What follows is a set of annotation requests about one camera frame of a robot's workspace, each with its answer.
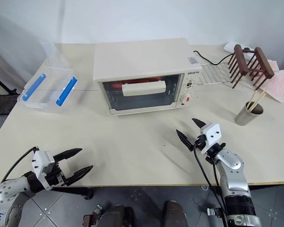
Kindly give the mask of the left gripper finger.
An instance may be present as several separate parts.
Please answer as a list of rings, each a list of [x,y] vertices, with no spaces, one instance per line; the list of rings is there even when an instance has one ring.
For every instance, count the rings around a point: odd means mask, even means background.
[[[69,158],[75,156],[80,151],[82,151],[82,148],[69,149],[69,150],[66,150],[64,152],[61,152],[61,153],[53,156],[53,158],[55,160],[55,163],[58,163],[59,161],[62,161],[62,160],[65,160],[65,159],[69,159]]]
[[[71,176],[71,177],[66,179],[66,185],[72,185],[73,183],[79,181],[86,174],[88,174],[91,171],[92,168],[93,168],[93,165],[87,166],[85,168],[82,168],[82,169],[78,170],[77,172],[75,172],[73,174],[73,176]]]

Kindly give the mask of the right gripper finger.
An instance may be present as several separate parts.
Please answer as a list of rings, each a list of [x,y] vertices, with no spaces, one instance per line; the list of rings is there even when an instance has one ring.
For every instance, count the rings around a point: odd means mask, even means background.
[[[180,139],[180,141],[188,148],[189,151],[193,151],[194,150],[194,144],[192,144],[188,138],[179,130],[176,130],[176,133]]]
[[[193,122],[201,129],[203,128],[206,123],[204,123],[203,121],[197,119],[197,118],[192,118]]]

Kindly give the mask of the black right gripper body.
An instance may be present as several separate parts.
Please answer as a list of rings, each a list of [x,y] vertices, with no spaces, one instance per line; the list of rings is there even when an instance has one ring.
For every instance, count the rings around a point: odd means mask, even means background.
[[[203,134],[203,135],[199,135],[198,137],[197,137],[197,140],[195,141],[195,143],[194,143],[194,148],[193,148],[193,150],[200,150],[200,151],[202,151],[204,148],[205,148],[205,146],[206,146],[206,136]]]

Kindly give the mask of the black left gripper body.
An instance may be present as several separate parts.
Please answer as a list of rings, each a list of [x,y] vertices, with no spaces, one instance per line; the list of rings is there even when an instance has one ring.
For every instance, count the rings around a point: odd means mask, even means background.
[[[63,186],[67,181],[59,163],[50,164],[50,166],[47,167],[45,179],[49,184],[49,189],[52,189],[56,185]]]

